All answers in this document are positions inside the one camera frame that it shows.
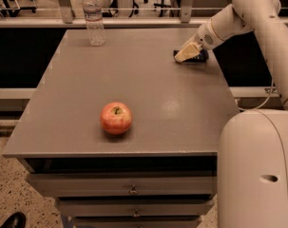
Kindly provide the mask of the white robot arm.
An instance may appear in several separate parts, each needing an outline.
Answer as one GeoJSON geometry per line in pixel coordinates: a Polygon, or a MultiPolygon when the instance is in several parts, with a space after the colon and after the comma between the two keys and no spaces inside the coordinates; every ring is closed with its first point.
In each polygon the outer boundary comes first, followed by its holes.
{"type": "Polygon", "coordinates": [[[232,0],[175,53],[215,52],[231,86],[272,86],[282,108],[245,110],[221,132],[218,227],[288,228],[288,26],[279,0],[232,0]]]}

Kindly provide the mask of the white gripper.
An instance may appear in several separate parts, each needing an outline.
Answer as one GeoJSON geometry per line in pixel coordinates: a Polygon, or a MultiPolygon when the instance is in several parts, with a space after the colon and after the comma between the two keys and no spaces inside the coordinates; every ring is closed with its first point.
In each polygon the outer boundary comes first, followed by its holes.
{"type": "Polygon", "coordinates": [[[189,38],[174,56],[179,63],[196,57],[203,49],[214,49],[220,46],[223,40],[214,31],[211,23],[200,25],[194,37],[189,38]]]}

